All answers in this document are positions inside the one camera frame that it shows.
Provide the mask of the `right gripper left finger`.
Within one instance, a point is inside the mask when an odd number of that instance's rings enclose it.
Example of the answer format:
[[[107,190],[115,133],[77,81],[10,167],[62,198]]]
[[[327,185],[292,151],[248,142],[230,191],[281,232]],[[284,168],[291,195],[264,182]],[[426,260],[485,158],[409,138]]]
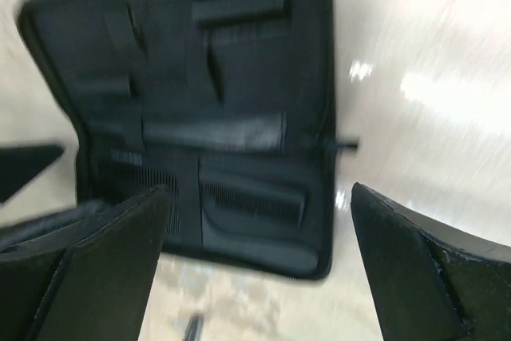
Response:
[[[156,187],[2,227],[2,339],[137,339],[170,205]]]

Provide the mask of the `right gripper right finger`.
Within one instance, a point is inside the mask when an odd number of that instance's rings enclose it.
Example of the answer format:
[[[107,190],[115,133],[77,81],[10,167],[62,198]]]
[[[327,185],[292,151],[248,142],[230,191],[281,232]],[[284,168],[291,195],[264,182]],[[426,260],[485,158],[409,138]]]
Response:
[[[385,340],[508,340],[510,248],[367,186],[351,215]]]

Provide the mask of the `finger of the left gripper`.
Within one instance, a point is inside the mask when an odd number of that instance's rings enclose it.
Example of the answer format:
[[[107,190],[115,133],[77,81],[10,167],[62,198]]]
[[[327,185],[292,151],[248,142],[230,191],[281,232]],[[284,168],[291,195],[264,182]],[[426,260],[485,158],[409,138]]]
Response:
[[[64,149],[56,144],[1,147],[1,203],[58,160]]]

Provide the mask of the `black hair comb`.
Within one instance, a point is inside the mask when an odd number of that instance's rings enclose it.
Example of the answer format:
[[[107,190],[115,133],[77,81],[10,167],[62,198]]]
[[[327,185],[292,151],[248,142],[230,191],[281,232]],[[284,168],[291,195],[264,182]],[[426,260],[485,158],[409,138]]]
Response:
[[[171,193],[171,233],[209,219],[216,227],[247,236],[297,230],[303,219],[303,191],[286,185],[200,169],[198,160],[146,164],[98,157],[97,191],[110,200],[164,185]]]

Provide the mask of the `black zip tool case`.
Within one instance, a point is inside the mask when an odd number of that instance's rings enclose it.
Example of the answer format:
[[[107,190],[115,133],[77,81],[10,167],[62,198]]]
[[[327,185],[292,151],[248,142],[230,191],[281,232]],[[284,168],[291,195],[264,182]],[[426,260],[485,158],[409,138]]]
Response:
[[[78,202],[96,160],[198,160],[301,190],[293,231],[247,236],[209,219],[163,251],[318,281],[331,270],[336,157],[334,0],[25,0],[18,32],[77,134]]]

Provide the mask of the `silver scissors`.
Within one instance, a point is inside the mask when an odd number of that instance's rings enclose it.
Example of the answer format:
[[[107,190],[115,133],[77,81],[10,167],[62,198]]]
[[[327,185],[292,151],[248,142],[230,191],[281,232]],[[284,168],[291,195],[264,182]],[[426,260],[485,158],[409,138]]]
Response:
[[[184,332],[183,341],[200,341],[202,329],[204,325],[204,316],[194,314],[189,318],[186,330]]]

